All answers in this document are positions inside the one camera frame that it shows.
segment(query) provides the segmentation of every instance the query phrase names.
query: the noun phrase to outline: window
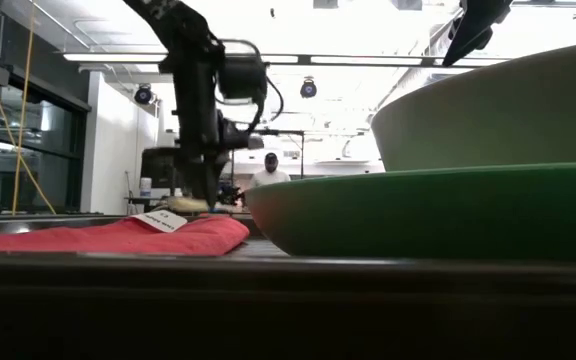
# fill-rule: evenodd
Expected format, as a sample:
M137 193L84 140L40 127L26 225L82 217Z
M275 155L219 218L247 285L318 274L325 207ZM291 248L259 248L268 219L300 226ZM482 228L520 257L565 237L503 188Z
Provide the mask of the window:
M10 130L19 138L23 92L14 87L3 88L1 98L8 116ZM43 150L74 153L76 147L75 115L49 101L29 96L26 99L26 119L22 144ZM3 118L0 118L0 140L10 141Z
M23 91L13 86L2 88L1 99L10 131L17 142ZM29 90L21 154L44 195L58 212L79 208L84 130L82 113L57 106L44 95ZM12 145L4 119L0 116L0 203L6 209L11 209L13 204L16 167L17 147ZM22 164L19 173L17 209L49 211Z
M76 169L71 165L72 160L23 147L21 154L51 205L60 210L71 207L74 199L69 189L73 188L73 182L78 178L74 173ZM12 208L16 165L17 148L0 142L0 204L7 209ZM20 165L19 173L17 208L48 210L23 165Z

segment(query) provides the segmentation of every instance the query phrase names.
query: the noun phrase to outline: white bowl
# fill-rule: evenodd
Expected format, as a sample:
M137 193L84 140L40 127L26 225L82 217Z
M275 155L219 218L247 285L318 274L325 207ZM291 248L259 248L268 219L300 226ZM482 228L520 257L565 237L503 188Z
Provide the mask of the white bowl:
M416 90L372 128L388 171L576 162L576 46Z

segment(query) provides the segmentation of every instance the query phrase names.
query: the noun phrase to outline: label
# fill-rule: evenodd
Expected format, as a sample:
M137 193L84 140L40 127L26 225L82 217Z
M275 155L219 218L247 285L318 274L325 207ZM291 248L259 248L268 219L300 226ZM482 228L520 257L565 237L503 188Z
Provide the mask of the label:
M131 216L135 219L154 227L162 232L175 232L180 227L186 225L188 220L179 215L175 215L167 210L152 211L145 214L137 214Z

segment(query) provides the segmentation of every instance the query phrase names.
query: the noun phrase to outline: red towel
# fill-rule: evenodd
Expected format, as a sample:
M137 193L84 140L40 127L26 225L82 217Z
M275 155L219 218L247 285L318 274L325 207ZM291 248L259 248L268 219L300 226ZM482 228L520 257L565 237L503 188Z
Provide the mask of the red towel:
M229 217L197 220L173 233L126 218L103 226L0 234L0 251L223 255L248 234L248 228Z

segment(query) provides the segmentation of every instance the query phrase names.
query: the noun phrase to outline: green bowl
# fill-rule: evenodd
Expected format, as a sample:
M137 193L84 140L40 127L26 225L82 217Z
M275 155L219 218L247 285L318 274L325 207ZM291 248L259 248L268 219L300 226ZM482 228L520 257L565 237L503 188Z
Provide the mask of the green bowl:
M576 164L301 180L246 201L291 255L576 261Z

